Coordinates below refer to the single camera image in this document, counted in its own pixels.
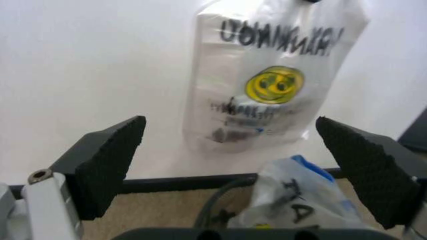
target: black bar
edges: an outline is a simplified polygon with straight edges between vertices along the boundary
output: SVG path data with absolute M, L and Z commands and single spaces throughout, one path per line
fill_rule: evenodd
M 339 168 L 327 168 L 325 170 L 336 179 L 345 178 Z M 123 181 L 123 186 L 119 194 L 217 189 L 237 179 L 256 178 L 256 176 L 256 173 L 243 173 L 212 176 L 126 179 Z M 22 198 L 21 189 L 23 185 L 11 185 L 9 187 L 16 199 Z

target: smiley face logo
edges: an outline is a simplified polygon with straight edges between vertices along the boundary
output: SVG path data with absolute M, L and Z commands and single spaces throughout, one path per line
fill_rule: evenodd
M 289 102 L 303 87 L 304 75 L 295 68 L 272 66 L 246 83 L 247 96 L 263 104 Z

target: white backdrop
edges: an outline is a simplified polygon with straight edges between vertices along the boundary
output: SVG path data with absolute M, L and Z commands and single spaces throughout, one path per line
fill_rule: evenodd
M 84 133 L 134 115 L 148 123 L 130 179 L 256 172 L 292 154 L 337 167 L 313 125 L 308 140 L 283 147 L 187 150 L 193 19 L 206 2 L 0 0 L 0 182 L 23 184 Z M 368 6 L 371 23 L 319 115 L 397 138 L 427 104 L 427 2 Z

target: beige carpet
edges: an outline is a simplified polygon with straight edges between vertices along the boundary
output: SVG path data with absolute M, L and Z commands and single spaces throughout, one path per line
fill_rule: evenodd
M 361 204 L 350 182 L 339 179 L 338 184 L 354 203 L 364 222 L 400 238 L 402 226 L 383 230 L 368 209 Z M 102 218 L 83 222 L 83 239 L 109 240 L 134 228 L 191 228 L 205 202 L 216 191 L 217 189 L 203 189 L 118 195 Z

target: plastic bag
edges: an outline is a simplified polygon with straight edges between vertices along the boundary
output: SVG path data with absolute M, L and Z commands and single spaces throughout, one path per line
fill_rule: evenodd
M 184 133 L 243 151 L 300 138 L 368 23 L 359 0 L 220 0 L 196 18 Z
M 228 227 L 372 229 L 334 178 L 300 155 L 268 163 L 258 174 L 249 207 Z

